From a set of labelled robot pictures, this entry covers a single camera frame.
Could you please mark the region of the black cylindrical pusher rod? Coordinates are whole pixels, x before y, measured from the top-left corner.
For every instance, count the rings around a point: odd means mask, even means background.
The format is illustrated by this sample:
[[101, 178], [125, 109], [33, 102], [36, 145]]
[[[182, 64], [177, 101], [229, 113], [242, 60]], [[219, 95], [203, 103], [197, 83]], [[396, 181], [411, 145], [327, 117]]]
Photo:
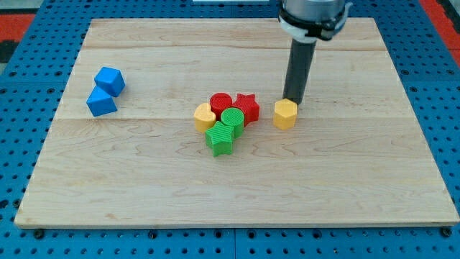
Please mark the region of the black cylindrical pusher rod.
[[316, 41], [303, 43], [292, 40], [282, 95], [284, 99], [302, 103], [315, 48]]

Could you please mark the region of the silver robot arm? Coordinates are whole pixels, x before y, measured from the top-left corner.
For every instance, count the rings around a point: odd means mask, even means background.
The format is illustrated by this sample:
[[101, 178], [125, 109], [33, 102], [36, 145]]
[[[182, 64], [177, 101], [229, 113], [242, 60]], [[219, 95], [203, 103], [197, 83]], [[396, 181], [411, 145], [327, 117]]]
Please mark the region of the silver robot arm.
[[292, 37], [282, 97], [303, 101], [318, 40], [329, 41], [343, 29], [349, 9], [345, 0], [284, 0], [278, 12], [281, 28]]

